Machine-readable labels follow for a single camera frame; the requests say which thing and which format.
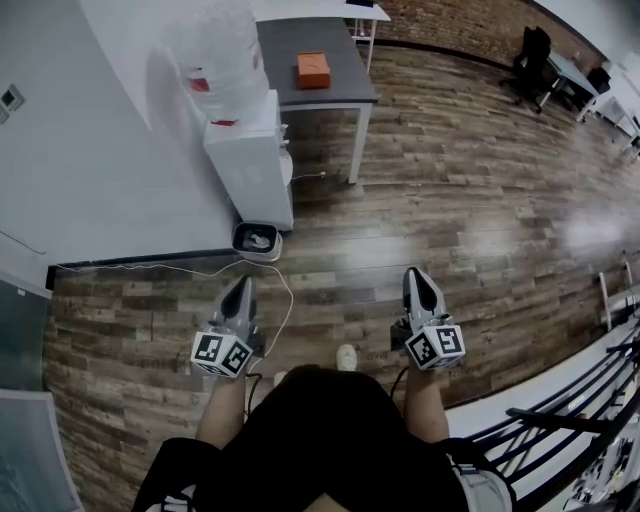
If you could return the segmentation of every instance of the person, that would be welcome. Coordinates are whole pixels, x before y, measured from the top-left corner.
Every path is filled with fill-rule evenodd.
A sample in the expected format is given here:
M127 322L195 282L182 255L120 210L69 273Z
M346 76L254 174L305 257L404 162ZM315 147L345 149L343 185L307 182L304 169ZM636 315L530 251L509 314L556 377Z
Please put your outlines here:
M220 378L195 439L162 445L133 512L511 510L482 453L450 439L435 372L410 363L402 415L356 365L343 345L337 370L294 368L246 422L244 375Z

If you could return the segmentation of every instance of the power cord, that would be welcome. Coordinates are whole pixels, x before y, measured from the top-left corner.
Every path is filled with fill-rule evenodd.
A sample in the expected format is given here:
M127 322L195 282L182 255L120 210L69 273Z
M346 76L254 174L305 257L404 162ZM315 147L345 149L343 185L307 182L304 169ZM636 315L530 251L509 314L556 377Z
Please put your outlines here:
M287 322L289 321L289 317L291 316L291 310L293 309L293 303L294 303L294 300L295 300L294 297L293 297L293 292L291 291L291 288L289 288L289 285L287 285L287 282L285 281L284 277L282 276L282 273L276 267L271 266L271 265L262 265L261 263L254 263L253 261L248 261L248 260L234 261L233 263L227 265L226 267L218 270L217 272L215 272L213 274L207 274L206 272L198 272L197 270L189 270L187 268L173 267L171 265L165 265L164 263L154 263L153 265L133 265L131 267L128 267L126 265L113 265L113 266L104 265L104 266L83 267L83 268L69 268L69 267L64 267L62 265L56 265L56 267L61 268L63 270L69 270L71 272L76 272L76 273L90 272L90 271L93 271L93 270L116 270L116 269L138 270L138 269L166 268L166 269L169 269L169 270L179 270L181 272L186 272L188 274L194 274L194 275L197 275L197 276L216 277L216 276L220 275L222 272L224 272L225 270L230 269L231 267L235 267L236 265L239 265L240 263L247 263L249 265L253 265L254 267L269 268L271 270L274 270L278 274L278 276L280 277L280 280L282 281L282 284L284 285L286 290L289 292L289 295L291 296L291 302L289 303L289 310L287 311L287 314L284 317L284 321L282 322L282 325L280 325L280 328L276 332L276 335L273 337L273 342L271 343L271 346L269 347L269 349L265 352L264 356L262 356L260 359L258 359L249 368L249 371L247 372L247 375L250 375L251 372L253 371L253 369L258 365L258 363L260 361L262 361L265 357L267 357L271 353L271 351L273 350L273 347L275 346L276 342L278 341L278 337L280 336L280 333L282 332L282 330L284 329L285 325L287 325Z
M324 171L319 172L317 174L303 174L302 176L295 176L295 177L291 178L291 181L299 180L300 178L317 178L318 176L320 176L321 178L324 178L325 174L327 174L327 173L324 172Z
M247 404L247 416L249 416L251 414L251 402L253 400L253 394L255 393L256 388L258 387L258 382L260 382L262 380L262 374L261 373L247 373L247 379L250 379L251 377L257 377L257 379L253 383L253 386L251 386L251 392L249 393L249 403Z
M400 373L398 374L398 377L396 378L396 381L393 383L393 386L391 387L391 393L389 393L389 396L391 397L391 400L393 400L393 394L396 391L396 387L398 387L398 384L400 383L400 379L402 379L402 376L405 374L405 372L409 369L408 366L405 366L402 370L400 370Z
M40 256L43 256L45 254L47 254L47 251L44 252L40 252L40 251L36 251L33 247L29 247L27 244L25 244L24 242L21 242L20 240L18 240L17 238L13 238L11 235L8 235L7 233L5 233L4 231L0 231L0 235L4 235L6 236L9 240L13 240L15 243L20 244L22 247L26 247L27 249L29 249L31 252L34 252L36 254L39 254Z

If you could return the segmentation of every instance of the white sneaker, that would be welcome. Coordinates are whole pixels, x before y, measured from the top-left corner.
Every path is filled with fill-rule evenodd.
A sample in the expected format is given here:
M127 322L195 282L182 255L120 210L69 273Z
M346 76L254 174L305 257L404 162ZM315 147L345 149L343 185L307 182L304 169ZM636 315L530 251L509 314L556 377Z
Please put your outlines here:
M342 372L355 372L358 366L358 354L353 345L340 345L336 352L336 365Z
M273 387L275 388L278 384L280 384L282 382L282 379L284 379L284 376L287 374L287 372L278 372L273 376Z

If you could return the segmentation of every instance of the plastic bag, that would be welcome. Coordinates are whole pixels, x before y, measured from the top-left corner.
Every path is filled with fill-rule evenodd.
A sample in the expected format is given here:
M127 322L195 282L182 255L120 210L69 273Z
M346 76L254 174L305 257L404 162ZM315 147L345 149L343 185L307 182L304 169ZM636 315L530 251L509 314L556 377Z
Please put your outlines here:
M269 82L246 0L213 0L170 26L165 42L183 86L207 119L237 122L259 112Z

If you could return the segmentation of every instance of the wooden floor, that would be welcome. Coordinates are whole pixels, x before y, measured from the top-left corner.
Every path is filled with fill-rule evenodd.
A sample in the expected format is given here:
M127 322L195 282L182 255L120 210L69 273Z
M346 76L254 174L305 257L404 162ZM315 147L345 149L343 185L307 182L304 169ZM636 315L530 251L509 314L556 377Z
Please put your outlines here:
M352 343L360 370L390 388L406 362L388 348L409 265L441 286L464 333L466 359L442 376L449 406L599 337L595 277L606 271L620 289L622 251L640 245L640 165L620 159L622 139L558 104L540 116L515 106L497 85L506 73L484 65L376 48L371 74L381 100L357 185L344 183L352 117L290 118L297 174L327 177L295 182L296 228L277 263L295 305L260 371L332 366ZM172 264L213 272L230 261ZM212 382L185 374L191 340L222 284L245 271L259 277L259 323L272 337L289 302L268 270L58 273L45 379L89 512L128 510L159 444L193 435ZM265 379L257 399L269 389Z

